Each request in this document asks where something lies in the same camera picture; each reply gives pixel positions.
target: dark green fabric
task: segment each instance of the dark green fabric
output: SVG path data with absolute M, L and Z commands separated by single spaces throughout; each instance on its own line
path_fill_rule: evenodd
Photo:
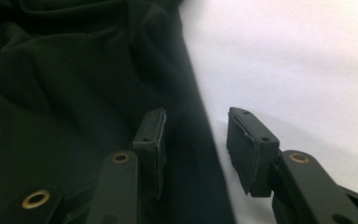
M 233 223 L 191 72 L 180 1 L 0 1 L 0 216 L 27 189 L 98 178 L 145 112 L 167 110 L 153 222 Z

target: black cloth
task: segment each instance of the black cloth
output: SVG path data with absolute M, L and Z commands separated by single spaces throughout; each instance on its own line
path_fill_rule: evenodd
M 0 0 L 0 216 L 17 195 L 70 194 L 167 110 L 155 223 L 233 223 L 181 34 L 180 1 Z

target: clip jaw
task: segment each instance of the clip jaw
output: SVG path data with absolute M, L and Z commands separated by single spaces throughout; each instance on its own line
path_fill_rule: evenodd
M 311 155 L 281 152 L 252 113 L 231 107 L 227 149 L 245 193 L 269 197 L 279 224 L 357 224 L 358 197 L 344 193 Z

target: brass grommet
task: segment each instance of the brass grommet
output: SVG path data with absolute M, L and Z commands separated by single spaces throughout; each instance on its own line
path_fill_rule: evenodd
M 127 153 L 120 153 L 113 157 L 113 162 L 124 163 L 130 159 L 130 155 Z
M 41 196 L 41 198 L 33 202 L 34 198 L 38 196 Z M 48 199 L 50 199 L 50 192 L 46 189 L 40 189 L 26 197 L 24 201 L 22 201 L 22 207 L 24 209 L 33 209 L 46 203 Z
M 290 154 L 290 159 L 295 162 L 299 163 L 308 163 L 310 162 L 310 159 L 302 154 L 299 153 L 292 153 Z

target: white surface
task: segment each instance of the white surface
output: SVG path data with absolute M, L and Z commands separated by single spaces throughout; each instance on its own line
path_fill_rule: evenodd
M 180 10 L 237 222 L 275 218 L 270 199 L 245 196 L 231 167 L 230 106 L 358 192 L 358 0 L 186 0 Z

